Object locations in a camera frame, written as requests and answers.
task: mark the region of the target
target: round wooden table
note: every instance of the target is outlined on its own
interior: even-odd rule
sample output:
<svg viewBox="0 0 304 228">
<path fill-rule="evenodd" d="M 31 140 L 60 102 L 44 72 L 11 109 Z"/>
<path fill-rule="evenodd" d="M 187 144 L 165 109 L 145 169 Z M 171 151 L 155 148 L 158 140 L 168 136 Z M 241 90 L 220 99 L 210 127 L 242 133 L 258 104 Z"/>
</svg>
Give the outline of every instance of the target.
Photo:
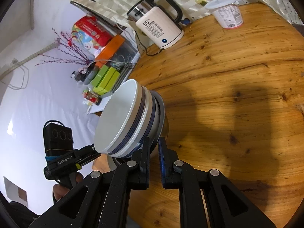
<svg viewBox="0 0 304 228">
<path fill-rule="evenodd" d="M 240 28 L 200 19 L 144 54 L 130 78 L 162 95 L 167 144 L 181 160 L 219 169 L 281 228 L 304 197 L 304 38 L 263 4 L 240 9 Z M 142 228 L 178 228 L 178 190 L 162 188 L 158 158 L 150 168 L 129 215 Z"/>
</svg>

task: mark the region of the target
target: lime green box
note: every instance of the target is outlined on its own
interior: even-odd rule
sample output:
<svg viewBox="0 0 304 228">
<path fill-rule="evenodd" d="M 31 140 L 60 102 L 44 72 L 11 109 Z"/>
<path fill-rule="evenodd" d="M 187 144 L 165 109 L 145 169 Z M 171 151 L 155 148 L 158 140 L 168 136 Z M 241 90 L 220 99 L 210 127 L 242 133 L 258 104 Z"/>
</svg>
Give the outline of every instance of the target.
<svg viewBox="0 0 304 228">
<path fill-rule="evenodd" d="M 101 69 L 99 70 L 98 74 L 95 76 L 95 78 L 91 81 L 91 85 L 93 87 L 97 87 L 102 78 L 105 76 L 107 71 L 109 70 L 109 67 L 106 65 L 103 65 Z"/>
<path fill-rule="evenodd" d="M 115 82 L 117 81 L 119 75 L 120 75 L 120 73 L 117 72 L 117 71 L 115 71 L 115 73 L 113 74 L 112 78 L 110 79 L 110 81 L 108 82 L 108 84 L 105 87 L 106 91 L 110 92 L 110 90 L 114 86 Z"/>
<path fill-rule="evenodd" d="M 101 82 L 98 84 L 97 87 L 93 88 L 93 91 L 99 95 L 103 95 L 105 93 L 107 93 L 109 90 L 106 90 L 106 86 L 108 85 L 109 82 L 111 82 L 111 78 L 112 76 L 118 73 L 115 68 L 110 67 L 110 69 L 107 71 L 107 73 L 104 75 L 104 77 L 102 78 Z"/>
</svg>

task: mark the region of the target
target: orange box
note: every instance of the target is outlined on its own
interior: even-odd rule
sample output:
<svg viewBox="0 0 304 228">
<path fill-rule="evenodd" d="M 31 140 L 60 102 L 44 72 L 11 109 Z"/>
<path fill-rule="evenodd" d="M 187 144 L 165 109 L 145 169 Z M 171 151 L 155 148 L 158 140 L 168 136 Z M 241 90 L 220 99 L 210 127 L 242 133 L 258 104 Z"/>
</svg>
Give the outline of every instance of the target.
<svg viewBox="0 0 304 228">
<path fill-rule="evenodd" d="M 97 61 L 95 66 L 102 67 L 107 63 L 108 60 L 114 56 L 115 52 L 124 43 L 125 39 L 117 34 L 113 39 L 106 45 L 102 52 L 96 57 L 96 61 L 100 59 L 105 59 L 104 61 Z"/>
</svg>

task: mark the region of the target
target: small bottle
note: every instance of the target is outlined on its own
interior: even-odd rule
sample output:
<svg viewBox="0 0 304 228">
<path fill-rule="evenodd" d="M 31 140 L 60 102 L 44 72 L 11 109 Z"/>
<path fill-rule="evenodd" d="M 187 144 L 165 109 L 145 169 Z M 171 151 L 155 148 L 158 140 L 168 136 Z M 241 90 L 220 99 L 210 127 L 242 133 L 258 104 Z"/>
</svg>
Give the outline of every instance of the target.
<svg viewBox="0 0 304 228">
<path fill-rule="evenodd" d="M 82 93 L 83 97 L 90 102 L 94 103 L 95 105 L 99 105 L 101 102 L 101 97 L 98 97 L 91 93 L 88 89 L 84 90 Z"/>
</svg>

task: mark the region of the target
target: nutrition label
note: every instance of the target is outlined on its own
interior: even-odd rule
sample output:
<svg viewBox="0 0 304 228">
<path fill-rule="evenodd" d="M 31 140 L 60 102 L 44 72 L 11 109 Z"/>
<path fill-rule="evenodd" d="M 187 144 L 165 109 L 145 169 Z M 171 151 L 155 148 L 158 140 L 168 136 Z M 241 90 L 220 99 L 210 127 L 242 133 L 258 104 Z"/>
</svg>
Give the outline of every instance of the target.
<svg viewBox="0 0 304 228">
<path fill-rule="evenodd" d="M 243 23 L 240 10 L 235 5 L 219 9 L 215 12 L 222 18 L 228 28 L 237 27 Z"/>
<path fill-rule="evenodd" d="M 147 19 L 145 22 L 142 23 L 146 30 L 151 33 L 152 36 L 159 38 L 164 34 L 162 28 L 155 22 Z"/>
</svg>

